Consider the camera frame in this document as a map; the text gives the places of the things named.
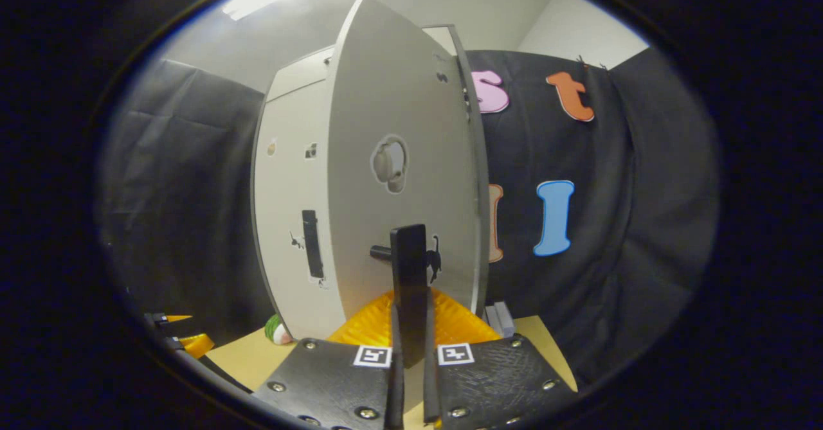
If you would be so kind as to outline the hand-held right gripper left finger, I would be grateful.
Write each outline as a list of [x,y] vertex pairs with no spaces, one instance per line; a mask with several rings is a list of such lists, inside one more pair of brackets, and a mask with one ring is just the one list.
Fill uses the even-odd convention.
[[253,397],[305,426],[401,428],[404,380],[393,293],[367,302],[329,338],[303,338]]

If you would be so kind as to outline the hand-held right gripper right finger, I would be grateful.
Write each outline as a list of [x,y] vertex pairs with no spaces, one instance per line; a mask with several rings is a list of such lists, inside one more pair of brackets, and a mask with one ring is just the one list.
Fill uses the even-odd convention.
[[462,304],[430,290],[424,421],[437,429],[520,429],[577,398],[522,334],[502,338]]

